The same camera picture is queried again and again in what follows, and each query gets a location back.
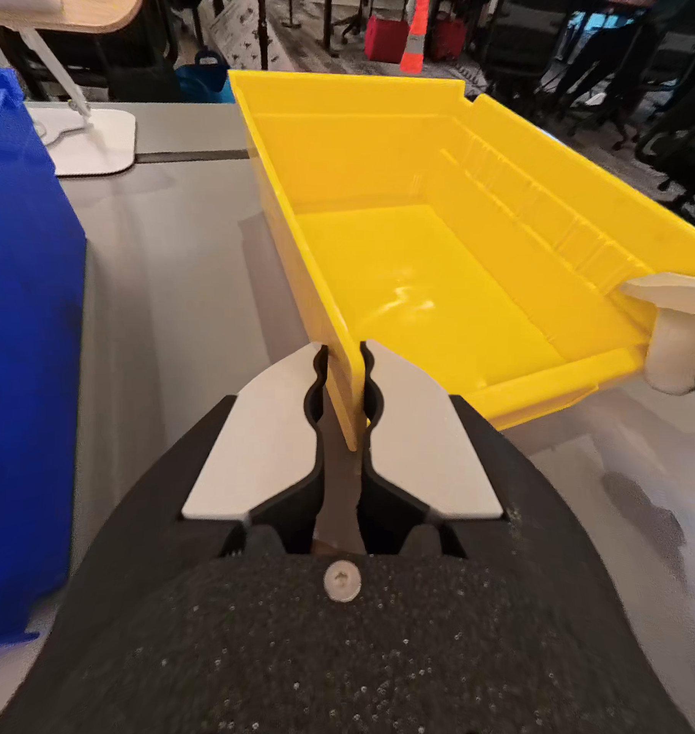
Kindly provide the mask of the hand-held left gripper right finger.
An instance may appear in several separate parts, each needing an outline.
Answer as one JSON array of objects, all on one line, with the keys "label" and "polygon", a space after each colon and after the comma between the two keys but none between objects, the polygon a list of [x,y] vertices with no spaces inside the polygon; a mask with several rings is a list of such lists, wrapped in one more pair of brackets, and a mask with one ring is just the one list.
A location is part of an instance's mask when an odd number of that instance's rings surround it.
[{"label": "hand-held left gripper right finger", "polygon": [[501,502],[449,393],[374,339],[361,344],[368,467],[440,520],[498,520]]}]

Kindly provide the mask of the black office chair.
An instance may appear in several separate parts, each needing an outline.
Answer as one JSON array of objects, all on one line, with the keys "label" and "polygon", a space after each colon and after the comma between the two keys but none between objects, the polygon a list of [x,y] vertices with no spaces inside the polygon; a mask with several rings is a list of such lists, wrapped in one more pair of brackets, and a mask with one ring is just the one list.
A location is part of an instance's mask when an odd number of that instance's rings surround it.
[{"label": "black office chair", "polygon": [[666,17],[663,2],[652,2],[631,23],[598,31],[568,66],[547,100],[548,111],[562,120],[578,97],[612,76],[602,105],[608,108],[608,119],[622,136],[618,142],[620,148],[628,140],[622,109],[629,104],[629,98],[662,37]]}]

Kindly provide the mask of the blue plastic bin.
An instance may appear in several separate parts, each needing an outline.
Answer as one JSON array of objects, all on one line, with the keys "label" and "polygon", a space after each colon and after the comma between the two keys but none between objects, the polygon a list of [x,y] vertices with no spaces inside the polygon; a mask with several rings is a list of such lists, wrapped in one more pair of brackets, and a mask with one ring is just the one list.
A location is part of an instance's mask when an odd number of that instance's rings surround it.
[{"label": "blue plastic bin", "polygon": [[70,564],[86,235],[0,68],[0,647]]}]

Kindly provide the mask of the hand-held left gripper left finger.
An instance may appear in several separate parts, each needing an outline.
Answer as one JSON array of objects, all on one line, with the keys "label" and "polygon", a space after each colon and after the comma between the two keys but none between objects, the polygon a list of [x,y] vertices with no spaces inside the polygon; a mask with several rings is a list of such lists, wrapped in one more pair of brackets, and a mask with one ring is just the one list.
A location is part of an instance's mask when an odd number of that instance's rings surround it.
[{"label": "hand-held left gripper left finger", "polygon": [[307,344],[238,392],[184,519],[254,520],[256,509],[317,469],[327,354],[323,344]]}]

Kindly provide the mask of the yellow plastic bin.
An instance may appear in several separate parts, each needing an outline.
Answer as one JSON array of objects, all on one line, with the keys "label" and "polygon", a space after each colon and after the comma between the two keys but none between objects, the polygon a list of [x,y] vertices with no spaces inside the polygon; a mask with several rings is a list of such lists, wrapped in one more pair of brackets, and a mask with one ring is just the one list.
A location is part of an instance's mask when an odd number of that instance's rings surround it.
[{"label": "yellow plastic bin", "polygon": [[643,370],[636,277],[695,228],[460,79],[232,70],[261,206],[348,448],[373,339],[497,429]]}]

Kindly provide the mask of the wooden sign board on stand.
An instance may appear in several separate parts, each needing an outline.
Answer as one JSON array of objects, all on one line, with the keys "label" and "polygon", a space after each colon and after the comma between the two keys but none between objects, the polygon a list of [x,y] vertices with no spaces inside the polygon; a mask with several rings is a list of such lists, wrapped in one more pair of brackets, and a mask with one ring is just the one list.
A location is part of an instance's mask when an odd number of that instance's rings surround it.
[{"label": "wooden sign board on stand", "polygon": [[70,98],[66,106],[26,109],[59,178],[128,170],[134,163],[137,122],[129,112],[92,109],[41,32],[108,34],[130,24],[141,7],[141,1],[0,1],[0,27],[19,33]]}]

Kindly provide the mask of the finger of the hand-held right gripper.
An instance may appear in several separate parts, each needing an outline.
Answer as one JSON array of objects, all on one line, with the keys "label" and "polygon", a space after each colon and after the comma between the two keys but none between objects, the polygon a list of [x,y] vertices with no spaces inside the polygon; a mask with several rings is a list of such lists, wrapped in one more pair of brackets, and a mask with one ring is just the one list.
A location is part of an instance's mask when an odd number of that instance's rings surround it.
[{"label": "finger of the hand-held right gripper", "polygon": [[670,396],[695,390],[695,314],[658,309],[646,355],[646,382]]},{"label": "finger of the hand-held right gripper", "polygon": [[620,291],[659,309],[695,315],[695,277],[692,276],[676,273],[649,274],[621,283]]}]

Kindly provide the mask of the orange traffic cone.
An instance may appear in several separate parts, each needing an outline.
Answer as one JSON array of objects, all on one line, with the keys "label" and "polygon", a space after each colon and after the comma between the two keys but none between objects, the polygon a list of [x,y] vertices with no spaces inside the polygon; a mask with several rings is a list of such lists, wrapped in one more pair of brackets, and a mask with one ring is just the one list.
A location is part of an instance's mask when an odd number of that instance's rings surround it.
[{"label": "orange traffic cone", "polygon": [[406,15],[409,29],[399,63],[399,70],[404,74],[418,75],[423,69],[430,6],[430,1],[407,2],[406,11],[411,10],[412,13]]}]

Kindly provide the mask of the printed paper on black stand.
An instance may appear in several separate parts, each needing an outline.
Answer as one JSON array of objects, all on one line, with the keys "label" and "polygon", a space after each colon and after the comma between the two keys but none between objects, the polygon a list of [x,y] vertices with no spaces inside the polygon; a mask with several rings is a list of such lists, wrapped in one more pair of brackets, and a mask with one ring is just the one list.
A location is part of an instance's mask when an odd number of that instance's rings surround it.
[{"label": "printed paper on black stand", "polygon": [[295,71],[278,36],[266,21],[267,60],[260,58],[259,2],[202,1],[198,7],[205,39],[237,70]]}]

